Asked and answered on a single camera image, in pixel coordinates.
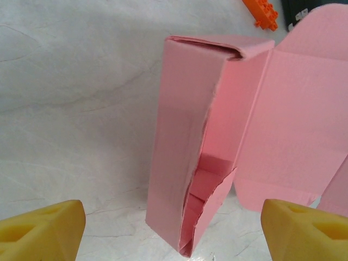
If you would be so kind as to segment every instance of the torn cardboard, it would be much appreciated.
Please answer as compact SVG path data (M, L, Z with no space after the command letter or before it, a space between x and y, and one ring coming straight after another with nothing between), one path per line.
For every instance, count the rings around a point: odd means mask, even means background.
M348 7L333 4L275 48L245 36L166 39L146 222L182 255L233 181L241 204L260 211L266 198L309 205L333 180L348 155L342 24Z

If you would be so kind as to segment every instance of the black object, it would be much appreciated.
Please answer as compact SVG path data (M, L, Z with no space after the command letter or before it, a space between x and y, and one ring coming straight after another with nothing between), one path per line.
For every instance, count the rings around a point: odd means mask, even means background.
M348 4L348 0L282 0L287 29L291 31L311 10L329 3Z

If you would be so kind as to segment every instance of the white marble surface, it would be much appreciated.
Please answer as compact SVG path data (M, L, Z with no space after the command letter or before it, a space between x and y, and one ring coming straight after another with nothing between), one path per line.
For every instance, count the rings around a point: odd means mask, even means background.
M0 0L0 219L76 198L78 261L186 260L144 222L163 40L278 23L241 0ZM270 260L259 214L231 192L191 260Z

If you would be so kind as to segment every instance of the pink cardboard box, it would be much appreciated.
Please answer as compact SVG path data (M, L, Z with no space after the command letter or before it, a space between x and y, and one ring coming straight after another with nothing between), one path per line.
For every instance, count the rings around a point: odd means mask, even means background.
M347 5L314 10L277 47L172 36L162 74L146 222L182 255L232 182L247 209L323 195L348 215Z

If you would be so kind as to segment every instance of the folded cardboard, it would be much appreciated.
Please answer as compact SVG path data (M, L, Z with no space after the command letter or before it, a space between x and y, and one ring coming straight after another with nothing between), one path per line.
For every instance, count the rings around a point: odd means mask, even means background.
M232 182L240 203L261 211L267 198L309 205L332 180L325 199L348 210L348 197L332 196L348 186L338 171L348 155L347 25L348 6L332 4L277 47L166 39L146 222L182 255Z

